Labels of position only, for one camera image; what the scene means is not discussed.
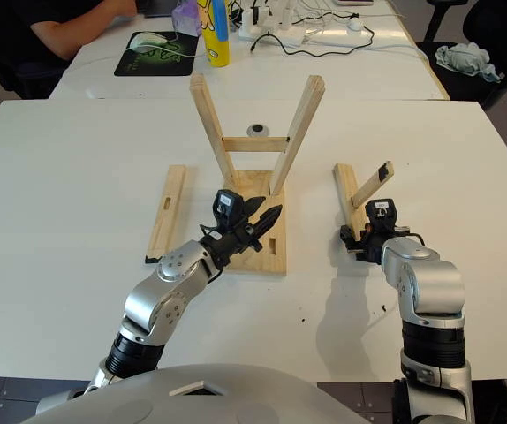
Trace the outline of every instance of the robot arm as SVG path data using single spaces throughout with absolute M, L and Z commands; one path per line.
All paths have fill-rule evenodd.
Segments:
M 465 360 L 465 288 L 458 269 L 397 227 L 392 199 L 366 205 L 370 223 L 356 241 L 343 227 L 348 252 L 382 266 L 397 289 L 403 320 L 401 369 L 396 404 L 408 405 L 408 420 L 450 416 L 474 422 L 471 371 Z
M 191 240 L 160 258 L 151 276 L 139 283 L 125 302 L 125 313 L 110 353 L 101 361 L 85 393 L 156 369 L 165 344 L 186 307 L 248 247 L 261 250 L 259 238 L 275 223 L 281 206 L 268 209 L 260 220 L 248 218 L 264 198 L 244 201 L 228 190 L 216 195 L 216 227 L 201 226 L 204 237 Z

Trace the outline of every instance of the green mouse pad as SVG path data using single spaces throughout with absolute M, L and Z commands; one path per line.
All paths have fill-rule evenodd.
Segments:
M 197 50 L 197 37 L 191 35 L 178 34 L 172 31 L 157 32 L 163 35 L 167 40 L 162 47 L 165 49 L 155 49 L 148 53 L 136 53 L 132 50 L 126 50 L 114 75 L 117 77 L 178 77 L 191 75 L 193 71 L 194 57 L 183 57 L 183 55 L 194 56 Z

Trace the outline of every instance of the person's arm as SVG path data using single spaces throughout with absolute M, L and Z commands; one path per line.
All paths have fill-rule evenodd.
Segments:
M 44 21 L 30 27 L 55 55 L 70 60 L 82 46 L 98 37 L 116 16 L 135 14 L 135 0 L 103 0 L 91 11 L 62 24 Z

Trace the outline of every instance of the gray cloth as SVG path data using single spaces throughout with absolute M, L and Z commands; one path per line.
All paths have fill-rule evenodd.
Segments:
M 477 44 L 456 44 L 448 49 L 442 46 L 436 51 L 436 62 L 450 71 L 461 72 L 470 77 L 479 74 L 487 82 L 500 82 L 495 67 L 489 63 L 489 53 Z

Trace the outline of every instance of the wooden plank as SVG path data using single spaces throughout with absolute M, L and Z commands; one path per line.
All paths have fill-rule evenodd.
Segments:
M 287 137 L 224 137 L 227 152 L 284 152 Z
M 229 186 L 235 186 L 238 183 L 238 173 L 234 169 L 230 155 L 224 149 L 222 127 L 218 121 L 216 109 L 212 103 L 212 97 L 210 97 L 204 75 L 201 73 L 191 75 L 191 86 L 189 88 L 193 95 L 194 104 L 201 117 L 204 130 L 210 141 L 210 146 L 212 146 L 212 150 L 215 152 L 224 181 Z
M 269 183 L 271 194 L 279 194 L 283 188 L 292 162 L 305 138 L 308 126 L 313 120 L 314 113 L 324 94 L 324 80 L 318 75 L 311 75 L 306 82 L 305 91 L 300 98 L 299 106 L 292 119 L 287 136 L 289 144 L 287 149 L 277 159 L 273 176 Z
M 393 175 L 395 175 L 395 170 L 393 169 L 393 163 L 391 163 L 391 161 L 387 161 L 381 165 L 379 169 L 374 172 L 374 175 L 372 175 L 371 178 L 366 181 L 366 183 L 353 195 L 353 206 L 355 208 L 363 206 L 367 199 L 373 196 L 373 194 L 379 190 L 383 184 L 389 181 Z
M 267 197 L 261 205 L 260 210 L 250 218 L 250 222 L 257 222 L 263 212 L 275 205 L 283 205 L 283 210 L 273 228 L 261 237 L 260 242 L 263 245 L 263 249 L 260 252 L 246 249 L 242 254 L 234 254 L 230 265 L 224 272 L 229 270 L 284 276 L 287 273 L 285 190 L 281 190 L 278 195 L 269 195 L 270 170 L 239 170 L 238 174 L 238 193 L 244 196 L 244 199 L 254 196 Z
M 154 229 L 149 238 L 146 263 L 156 263 L 159 258 L 169 252 L 171 234 L 177 221 L 177 211 L 181 190 L 185 182 L 186 167 L 171 165 L 167 172 L 162 198 L 155 216 Z
M 358 181 L 351 165 L 337 163 L 334 167 L 334 177 L 340 203 L 344 211 L 345 222 L 352 228 L 353 237 L 356 241 L 361 240 L 359 234 L 366 227 L 366 210 L 364 208 L 355 208 L 352 204 L 352 196 L 358 191 Z

